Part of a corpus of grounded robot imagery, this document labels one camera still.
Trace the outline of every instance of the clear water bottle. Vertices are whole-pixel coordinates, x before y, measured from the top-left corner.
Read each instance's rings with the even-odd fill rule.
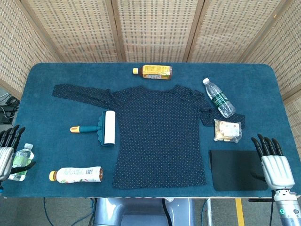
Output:
[[[206,92],[212,102],[217,106],[217,109],[225,117],[229,118],[234,115],[235,107],[231,104],[228,98],[224,95],[217,85],[210,82],[208,78],[203,80],[203,84],[206,86]]]
[[[20,151],[16,152],[16,156],[13,161],[13,167],[21,167],[21,166],[27,166],[29,163],[31,163],[34,154],[32,153],[33,145],[31,144],[25,144],[24,148]],[[26,176],[27,170],[15,174],[9,175],[10,180],[24,180]]]

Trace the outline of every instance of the bottle cap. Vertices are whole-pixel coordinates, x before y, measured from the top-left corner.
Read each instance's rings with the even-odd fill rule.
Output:
[[[209,79],[208,79],[208,78],[205,78],[205,79],[203,80],[204,85],[206,85],[208,82],[209,82]]]
[[[32,150],[33,145],[32,145],[32,144],[26,143],[26,144],[24,145],[24,148],[29,149],[29,150]]]
[[[133,74],[138,74],[138,68],[133,68]]]
[[[51,181],[56,181],[56,179],[55,179],[55,177],[54,177],[55,173],[56,173],[56,171],[51,171],[51,172],[49,173],[49,180],[51,180]]]

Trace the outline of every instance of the table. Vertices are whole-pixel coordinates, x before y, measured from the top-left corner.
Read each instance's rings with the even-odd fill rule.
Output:
[[[20,103],[16,124],[26,127],[18,149],[25,143],[34,145],[36,165],[22,182],[3,182],[5,196],[19,197],[268,197],[266,191],[214,190],[209,168],[208,151],[255,150],[251,137],[261,133],[275,137],[290,162],[295,186],[301,194],[301,164],[287,120],[285,108],[273,70],[260,64],[200,64],[164,63],[173,67],[170,81],[149,80],[132,75],[133,67],[142,63],[41,63],[28,76]],[[85,87],[117,91],[143,85],[148,89],[171,89],[175,84],[205,91],[202,80],[208,77],[216,83],[236,107],[246,116],[246,127],[239,143],[214,142],[214,128],[200,121],[200,151],[204,160],[207,184],[176,188],[112,188],[114,167],[119,151],[119,127],[116,144],[100,146],[97,133],[72,134],[71,126],[96,125],[103,109],[52,96],[56,84],[70,83]],[[49,181],[49,172],[62,167],[102,166],[101,183],[59,184]]]

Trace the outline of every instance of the plastic wrapper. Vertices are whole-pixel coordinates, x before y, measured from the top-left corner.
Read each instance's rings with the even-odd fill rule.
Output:
[[[232,123],[215,119],[215,136],[214,141],[235,142],[242,137],[241,123]]]

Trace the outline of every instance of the woven panel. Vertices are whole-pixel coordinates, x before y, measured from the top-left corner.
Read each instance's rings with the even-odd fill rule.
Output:
[[[0,79],[21,94],[28,72],[38,62],[55,62],[42,39],[12,0],[0,1]]]
[[[287,104],[285,109],[301,157],[301,97]]]
[[[104,0],[23,0],[67,62],[117,62]]]
[[[292,1],[247,62],[270,65],[282,95],[301,84],[301,0]]]
[[[197,0],[118,0],[129,62],[181,62]]]
[[[211,0],[192,62],[237,62],[280,0]]]

